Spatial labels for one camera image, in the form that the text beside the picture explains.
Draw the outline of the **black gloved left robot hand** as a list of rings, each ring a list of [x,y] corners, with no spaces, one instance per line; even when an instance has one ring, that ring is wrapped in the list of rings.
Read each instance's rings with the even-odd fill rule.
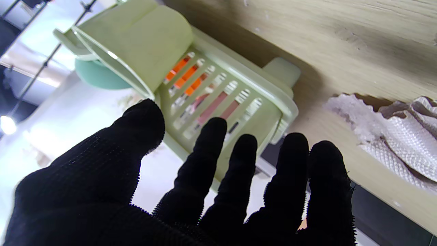
[[[131,203],[142,158],[162,142],[164,117],[146,99],[22,179],[5,246],[354,246],[353,189],[330,141],[286,136],[264,205],[248,219],[257,140],[237,140],[214,204],[203,213],[227,123],[212,118],[153,213]]]

